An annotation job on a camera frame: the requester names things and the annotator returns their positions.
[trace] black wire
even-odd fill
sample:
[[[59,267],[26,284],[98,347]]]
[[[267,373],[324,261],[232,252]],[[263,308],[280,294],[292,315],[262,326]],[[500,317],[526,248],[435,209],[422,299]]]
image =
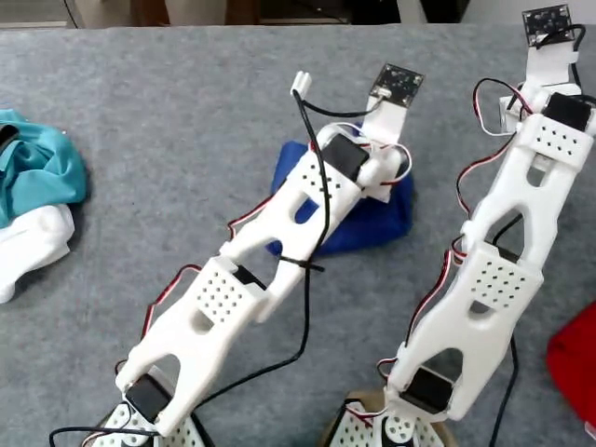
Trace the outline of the black wire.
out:
[[[68,6],[68,0],[62,0],[64,3],[64,7],[66,8],[66,12],[68,12],[68,17],[71,18],[71,22],[73,23],[74,27],[78,30],[78,25],[76,24],[75,16],[73,15],[73,11],[71,11],[71,7]]]
[[[122,435],[148,436],[150,438],[159,436],[159,433],[156,431],[132,430],[129,428],[107,428],[107,427],[85,427],[85,426],[61,427],[61,428],[56,428],[49,434],[49,437],[48,437],[49,447],[56,447],[56,442],[54,441],[54,438],[56,437],[56,435],[60,435],[61,433],[72,433],[72,432],[83,432],[83,433],[100,432],[100,433],[105,433],[106,435],[110,435],[113,433],[119,433]]]
[[[517,222],[519,222],[523,218],[523,215],[520,213],[511,219],[503,228],[501,228],[493,237],[493,245],[496,246],[499,239],[511,229]],[[503,421],[503,415],[505,414],[505,409],[507,408],[507,404],[509,402],[509,398],[511,397],[511,391],[513,390],[513,386],[517,381],[518,374],[520,373],[520,360],[518,358],[518,348],[515,344],[515,334],[511,335],[511,342],[509,344],[511,348],[511,360],[513,361],[513,371],[511,372],[511,377],[509,378],[509,383],[507,385],[507,389],[505,390],[505,394],[503,395],[503,400],[501,400],[501,405],[499,405],[499,411],[496,414],[496,419],[494,420],[493,426],[493,434],[491,435],[491,440],[489,441],[489,447],[494,447],[496,445],[496,439],[499,436],[499,429],[501,428],[501,422]]]
[[[536,43],[536,49],[542,48],[545,44],[547,44],[557,35],[564,34],[573,30],[579,30],[579,35],[577,36],[577,39],[574,42],[574,51],[578,51],[579,46],[581,45],[581,41],[584,40],[584,36],[586,35],[586,26],[581,24],[565,26],[560,30],[553,31],[552,33],[547,34],[547,36],[544,39]],[[571,64],[571,73],[574,77],[574,80],[576,81],[577,86],[581,88],[581,81],[579,80],[579,73],[577,72],[577,66],[575,63]]]
[[[308,118],[308,113],[306,112],[304,101],[301,98],[300,93],[298,93],[298,91],[296,91],[296,90],[293,90],[291,94],[294,97],[294,99],[296,100],[296,103],[298,104],[298,109],[300,110],[300,115],[301,115],[303,121],[305,122],[306,131],[308,132],[308,138],[310,138],[310,141],[313,144],[315,156],[317,157],[318,169],[319,169],[320,177],[322,180],[321,184],[322,184],[322,189],[323,189],[324,212],[325,212],[325,222],[323,225],[323,230],[321,231],[321,233],[318,237],[317,244],[315,245],[315,248],[313,249],[310,257],[306,261],[306,264],[302,265],[302,267],[305,269],[305,295],[304,295],[304,297],[305,297],[304,298],[304,301],[305,301],[305,304],[304,304],[304,306],[305,306],[305,324],[304,324],[304,329],[303,329],[302,340],[300,342],[300,347],[298,348],[296,353],[293,356],[291,356],[290,358],[282,360],[282,361],[275,363],[273,365],[264,367],[258,371],[252,372],[249,375],[246,375],[243,378],[236,380],[234,383],[232,383],[228,386],[224,386],[220,390],[214,392],[213,394],[211,394],[208,397],[206,397],[205,399],[203,399],[195,407],[195,410],[202,407],[207,402],[210,402],[210,401],[218,398],[222,394],[227,393],[231,389],[236,388],[237,386],[246,384],[247,382],[249,382],[252,379],[256,379],[257,377],[260,377],[267,373],[271,373],[275,370],[283,368],[284,366],[288,366],[289,364],[294,363],[297,359],[299,359],[304,354],[306,345],[308,343],[308,334],[310,333],[310,273],[311,273],[311,266],[312,266],[312,260],[315,257],[315,253],[320,248],[320,246],[323,244],[325,237],[327,236],[327,232],[329,231],[330,218],[331,218],[331,216],[330,216],[330,196],[329,196],[329,187],[327,185],[327,173],[325,172],[325,161],[323,160],[323,155],[321,153],[320,147],[318,146],[317,134],[315,133],[315,130],[313,129],[312,124],[310,123],[310,119]]]
[[[511,373],[507,389],[505,390],[505,395],[503,396],[503,400],[499,406],[499,412],[496,415],[496,419],[494,420],[493,435],[491,436],[491,440],[488,444],[489,447],[494,447],[496,445],[496,439],[499,436],[499,428],[501,427],[503,414],[505,414],[505,408],[507,407],[509,397],[511,396],[511,391],[513,390],[513,386],[515,385],[520,372],[520,360],[518,359],[518,348],[515,344],[515,334],[511,335],[511,343],[509,346],[511,348],[511,359],[513,360],[513,372]]]
[[[345,21],[343,19],[340,19],[337,16],[333,16],[333,14],[330,14],[329,12],[325,11],[322,7],[316,7],[316,6],[312,5],[311,3],[307,3],[307,2],[304,2],[302,0],[292,0],[292,2],[295,5],[299,5],[301,7],[305,7],[306,9],[308,9],[310,11],[314,11],[317,14],[323,16],[323,17],[326,17],[328,19],[337,20],[338,22],[342,23],[343,25],[349,25],[349,22],[348,21]]]
[[[318,114],[325,115],[325,116],[332,116],[334,118],[358,118],[361,116],[366,116],[371,114],[376,109],[381,106],[381,101],[378,101],[370,110],[362,111],[362,112],[332,112],[330,110],[323,109],[321,107],[316,106],[315,104],[308,102],[307,100],[303,100],[303,104],[306,108],[312,110],[313,112],[317,112]]]

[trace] white plastic bracket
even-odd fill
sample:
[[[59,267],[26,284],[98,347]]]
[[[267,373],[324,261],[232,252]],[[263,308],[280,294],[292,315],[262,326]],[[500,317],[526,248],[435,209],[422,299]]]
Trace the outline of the white plastic bracket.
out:
[[[557,235],[559,214],[593,143],[587,133],[544,115],[523,121],[491,190],[462,227],[466,260],[443,298],[420,319],[409,343],[400,346],[386,388],[389,410],[430,422],[464,417],[501,363],[518,319],[542,284],[541,269]],[[539,185],[527,180],[532,167],[546,169]],[[484,242],[511,210],[524,218],[524,249],[517,263]],[[416,372],[447,349],[463,354],[462,372],[455,382],[441,378],[451,383],[451,398],[446,409],[430,413],[403,393]]]
[[[58,261],[69,252],[66,244],[75,232],[66,205],[31,210],[0,229],[0,303],[9,301],[15,283],[25,273]]]

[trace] gray table surface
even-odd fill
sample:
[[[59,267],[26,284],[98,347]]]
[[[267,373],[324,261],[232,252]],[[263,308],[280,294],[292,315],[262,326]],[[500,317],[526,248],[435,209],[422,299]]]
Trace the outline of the gray table surface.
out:
[[[592,94],[594,31],[579,63]],[[374,363],[395,353],[463,222],[454,178],[499,146],[472,114],[472,87],[487,75],[521,81],[525,58],[521,25],[0,34],[0,102],[67,129],[90,181],[89,199],[74,208],[73,252],[28,275],[0,306],[0,445],[47,445],[52,428],[94,424],[117,403],[112,368],[137,343],[145,306],[180,265],[213,255],[224,223],[267,194],[280,145],[305,140],[288,92],[297,70],[314,76],[309,100],[349,110],[363,107],[392,61],[427,76],[402,136],[415,159],[413,231],[326,260],[313,279],[304,357],[199,412],[220,446],[314,445],[349,390],[381,385]],[[500,92],[486,90],[486,109]],[[470,200],[486,193],[495,168],[470,176]],[[595,173],[591,159],[563,210],[545,284],[518,325],[522,370],[499,445],[589,445],[545,353],[593,299]],[[259,253],[248,267],[271,278],[274,261]],[[242,334],[216,386],[296,349],[301,293]],[[462,446],[488,442],[509,374],[507,359],[467,417],[450,424]]]

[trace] white 3d-printed bracket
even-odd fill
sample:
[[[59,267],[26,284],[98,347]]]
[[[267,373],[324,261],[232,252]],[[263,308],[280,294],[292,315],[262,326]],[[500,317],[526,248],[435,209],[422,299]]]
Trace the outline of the white 3d-printed bracket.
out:
[[[557,235],[562,205],[592,145],[587,133],[540,114],[520,125],[491,190],[463,225],[466,260],[443,298],[415,327],[409,344],[400,346],[387,383],[389,410],[430,422],[464,417],[501,363],[518,319],[542,284],[541,269]],[[545,171],[539,185],[529,183],[530,168]],[[524,249],[517,263],[484,242],[511,210],[524,218]],[[405,400],[401,394],[414,374],[453,348],[463,354],[463,364],[451,382],[447,408],[430,413]]]

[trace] cable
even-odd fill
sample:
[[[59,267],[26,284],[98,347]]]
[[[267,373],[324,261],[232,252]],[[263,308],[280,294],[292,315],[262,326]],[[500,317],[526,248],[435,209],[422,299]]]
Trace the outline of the cable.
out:
[[[68,0],[62,0],[64,3],[64,7],[66,8],[66,12],[68,12],[68,17],[70,17],[71,22],[73,23],[74,27],[78,30],[78,25],[76,24],[75,16],[73,15],[73,11],[68,6]]]
[[[511,135],[510,133],[507,133],[507,132],[495,133],[495,132],[490,131],[489,129],[487,129],[484,126],[484,118],[482,118],[479,93],[480,93],[481,85],[485,82],[494,82],[500,86],[507,87],[509,90],[511,90],[511,92],[513,93],[513,96],[520,101],[521,108],[524,109],[529,114],[533,113],[532,108],[530,107],[530,104],[528,104],[528,102],[524,99],[524,97],[522,96],[522,93],[515,87],[508,84],[507,82],[501,81],[500,79],[495,79],[493,77],[484,77],[483,79],[478,81],[478,83],[476,84],[476,86],[474,87],[474,89],[472,91],[472,107],[474,109],[474,115],[476,115],[476,117],[478,118],[478,122],[480,123],[482,130],[484,131],[484,133],[486,133],[492,137],[504,137],[504,136]]]
[[[418,303],[418,306],[416,307],[416,309],[414,310],[414,312],[412,314],[412,319],[410,320],[410,325],[408,326],[408,333],[406,334],[406,341],[405,341],[406,346],[408,345],[408,342],[410,341],[410,337],[412,336],[414,324],[418,320],[418,316],[424,310],[424,308],[427,306],[427,304],[430,303],[430,301],[432,301],[432,299],[437,295],[437,293],[439,293],[439,291],[445,285],[445,282],[447,281],[447,277],[449,276],[449,271],[451,270],[451,262],[452,262],[452,253],[450,250],[446,250],[443,253],[443,267],[440,271],[439,277],[437,278],[437,282],[435,283],[433,288],[427,293],[427,295],[420,301],[420,303]]]
[[[553,31],[552,33],[547,34],[544,37],[544,39],[542,39],[540,42],[536,42],[536,50],[542,48],[557,35],[568,33],[573,30],[579,30],[579,35],[577,36],[577,39],[574,42],[574,51],[578,51],[579,46],[581,45],[581,42],[582,40],[584,40],[584,36],[586,35],[586,26],[581,24],[568,25],[564,28],[561,28],[560,30]],[[571,64],[571,73],[574,76],[574,80],[576,81],[577,86],[581,88],[581,81],[579,80],[579,73],[577,72],[577,66],[575,62]]]
[[[73,433],[73,432],[100,432],[106,435],[110,435],[113,433],[119,433],[122,435],[138,435],[138,436],[148,436],[149,438],[154,438],[155,436],[159,436],[159,433],[156,431],[147,431],[147,430],[133,430],[129,428],[106,428],[106,427],[86,427],[86,426],[73,426],[73,427],[61,427],[52,430],[49,434],[47,440],[49,441],[49,447],[56,447],[56,442],[54,438],[56,435],[60,435],[61,433]]]
[[[513,219],[511,219],[503,228],[501,228],[493,237],[493,245],[496,246],[499,239],[522,218],[523,215],[518,214]],[[513,371],[511,372],[511,377],[509,378],[509,383],[507,385],[507,389],[505,390],[505,395],[503,396],[503,400],[501,400],[501,404],[499,405],[499,411],[496,415],[496,419],[494,420],[493,434],[491,435],[491,440],[488,444],[489,447],[494,447],[496,444],[496,439],[499,436],[499,429],[501,428],[503,415],[505,414],[505,409],[507,408],[509,398],[511,397],[511,391],[513,389],[513,386],[515,385],[515,382],[518,378],[518,374],[520,372],[520,360],[518,358],[518,348],[515,344],[515,334],[511,335],[511,342],[509,346],[511,348],[511,360],[513,361]]]
[[[132,419],[132,408],[130,408],[130,404],[128,402],[124,402],[124,403],[129,408],[129,417],[127,418],[126,422],[120,426],[120,428],[126,427],[129,424],[130,419]],[[89,444],[92,440],[96,440],[97,438],[101,438],[102,436],[106,436],[108,434],[109,433],[101,433],[101,432],[92,433],[83,439],[83,442],[81,442],[81,447],[87,447],[87,444]]]
[[[166,301],[166,299],[171,294],[171,291],[173,291],[176,288],[176,286],[178,285],[178,283],[180,282],[182,275],[186,270],[193,270],[195,272],[200,272],[201,267],[199,267],[198,265],[194,265],[194,264],[187,264],[187,265],[181,267],[181,269],[178,270],[178,273],[176,274],[174,279],[169,282],[168,286],[157,296],[156,300],[147,306],[147,310],[145,312],[145,321],[142,325],[141,340],[144,338],[144,336],[149,331],[149,328],[151,327],[151,321],[153,320],[153,314],[156,310],[156,307],[161,305],[164,301]]]
[[[312,253],[308,257],[307,264],[305,265],[305,294],[304,294],[305,323],[304,323],[304,328],[303,328],[302,340],[300,342],[300,346],[299,346],[298,350],[296,351],[296,353],[294,355],[292,355],[291,357],[289,357],[288,359],[285,359],[285,360],[282,360],[282,361],[275,363],[273,365],[264,367],[256,372],[252,372],[252,373],[246,375],[245,377],[243,377],[239,380],[236,380],[232,384],[230,384],[228,386],[224,386],[220,390],[214,392],[213,394],[211,394],[208,397],[206,397],[205,399],[203,399],[195,407],[195,410],[202,407],[207,402],[210,402],[210,401],[218,398],[222,394],[227,393],[228,391],[230,391],[231,389],[233,389],[237,386],[246,384],[247,382],[249,382],[252,379],[255,379],[255,378],[265,375],[267,373],[271,373],[271,372],[276,371],[280,368],[283,368],[291,363],[294,363],[297,359],[299,359],[304,354],[306,345],[308,343],[308,335],[310,333],[310,273],[311,273],[310,264],[312,263],[312,260],[315,257],[315,253],[318,251],[320,246],[323,244],[325,237],[327,236],[327,232],[329,231],[330,220],[331,220],[331,206],[330,206],[329,188],[327,185],[327,173],[325,172],[325,161],[323,159],[323,155],[321,153],[320,147],[318,146],[317,134],[315,133],[315,131],[312,127],[312,124],[310,123],[310,119],[308,118],[308,113],[305,109],[305,105],[303,103],[303,99],[300,96],[300,93],[298,93],[298,91],[294,90],[291,94],[294,97],[294,99],[296,100],[296,103],[298,104],[298,109],[300,110],[300,115],[305,123],[306,131],[308,132],[308,137],[310,138],[310,141],[312,142],[312,147],[313,147],[314,153],[317,157],[318,169],[319,169],[320,177],[322,180],[321,184],[322,184],[322,188],[323,188],[323,202],[324,202],[323,209],[324,209],[324,215],[325,215],[323,229],[318,237],[317,244],[315,245],[315,248],[313,249]]]
[[[295,5],[300,5],[301,7],[305,7],[306,9],[309,9],[311,11],[314,11],[314,12],[320,14],[323,17],[326,17],[328,19],[337,20],[339,23],[342,23],[343,25],[349,25],[349,22],[348,21],[345,21],[343,19],[340,19],[337,16],[333,16],[333,14],[330,14],[330,13],[326,12],[322,7],[315,7],[314,5],[312,5],[310,3],[307,3],[307,2],[303,2],[301,0],[292,0],[292,1],[293,1],[293,3]]]
[[[381,102],[383,100],[377,101],[373,107],[369,110],[365,110],[363,112],[332,112],[330,110],[323,109],[321,107],[316,106],[315,104],[308,102],[307,100],[303,100],[303,104],[307,109],[312,110],[313,112],[317,112],[320,115],[331,116],[334,118],[359,118],[361,116],[366,116],[377,110],[381,106]]]
[[[455,181],[455,192],[457,193],[457,201],[459,202],[459,206],[461,207],[461,209],[467,214],[468,218],[471,217],[472,211],[469,208],[469,206],[467,205],[464,198],[462,197],[461,182],[464,180],[464,177],[466,177],[471,171],[473,171],[478,166],[482,166],[482,165],[491,163],[491,162],[497,160],[500,156],[502,156],[509,148],[510,143],[513,141],[513,137],[515,137],[515,133],[510,135],[508,140],[505,142],[505,144],[503,144],[495,153],[493,153],[489,156],[480,158],[476,161],[473,161],[472,163],[467,165],[465,168],[463,168],[462,171],[457,176],[457,180]]]

